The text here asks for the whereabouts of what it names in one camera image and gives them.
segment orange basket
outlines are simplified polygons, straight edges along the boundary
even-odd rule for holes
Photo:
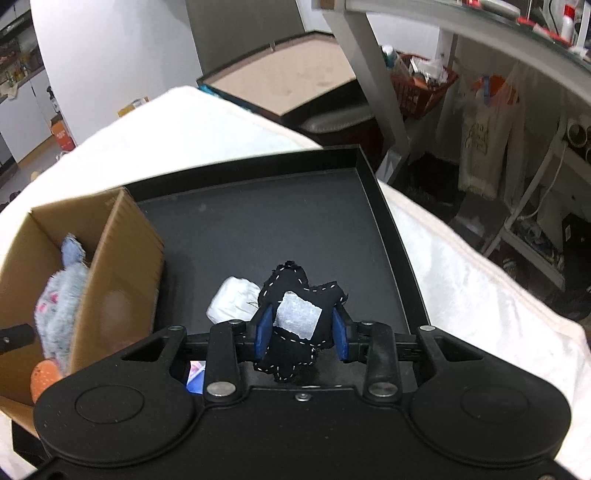
[[[428,60],[426,57],[415,55],[413,53],[400,53],[400,58],[404,64],[410,66],[410,59],[418,57]],[[459,75],[453,70],[446,69],[447,82],[439,87],[428,87],[427,85],[416,84],[413,78],[405,78],[390,74],[390,80],[396,90],[400,111],[404,116],[413,118],[422,118],[427,115],[441,101],[447,92],[447,89],[459,78]]]

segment black tray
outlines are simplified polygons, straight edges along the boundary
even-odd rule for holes
[[[336,280],[354,320],[399,333],[428,323],[398,230],[357,148],[212,164],[127,188],[164,240],[155,329],[209,331],[206,310],[226,278],[261,286],[286,260],[300,264],[310,284]]]

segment white cabinet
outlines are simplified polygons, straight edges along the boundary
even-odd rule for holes
[[[0,103],[0,133],[17,162],[51,136],[30,82],[18,89],[14,100]]]
[[[0,30],[6,27],[9,23],[14,22],[17,19],[14,13],[14,8],[10,7],[3,16],[0,17]]]
[[[48,126],[51,126],[51,120],[56,116],[56,111],[53,109],[53,104],[49,100],[49,93],[47,93],[47,87],[49,87],[49,77],[45,70],[35,75],[29,80],[33,93],[37,97],[37,104],[41,110],[41,114],[45,119]]]
[[[31,0],[18,0],[17,3],[14,4],[14,11],[17,14],[17,18],[20,17],[23,13],[31,9]]]

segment bottle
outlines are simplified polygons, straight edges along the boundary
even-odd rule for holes
[[[574,34],[574,7],[569,4],[564,4],[564,16],[562,17],[562,30],[560,31],[560,38],[568,43],[573,42]]]

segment white bedsheet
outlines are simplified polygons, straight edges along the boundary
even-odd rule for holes
[[[190,87],[174,89],[89,138],[0,214],[0,264],[30,208],[170,171],[318,148],[311,140]],[[555,315],[438,219],[381,185],[430,320],[553,383],[573,422],[557,460],[591,478],[591,353],[582,329]],[[30,471],[0,422],[0,466]]]

